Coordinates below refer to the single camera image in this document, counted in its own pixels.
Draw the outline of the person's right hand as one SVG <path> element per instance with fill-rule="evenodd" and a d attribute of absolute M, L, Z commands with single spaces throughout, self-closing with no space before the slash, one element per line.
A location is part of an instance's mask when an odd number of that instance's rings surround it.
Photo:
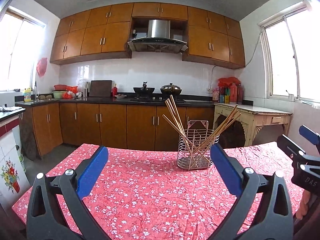
<path fill-rule="evenodd" d="M 311 198 L 311 193 L 307 190 L 304 190 L 302 194 L 302 199 L 299 204 L 299 208 L 296 212 L 296 218 L 298 220 L 302 220 L 303 217 L 308 213 L 310 198 Z"/>

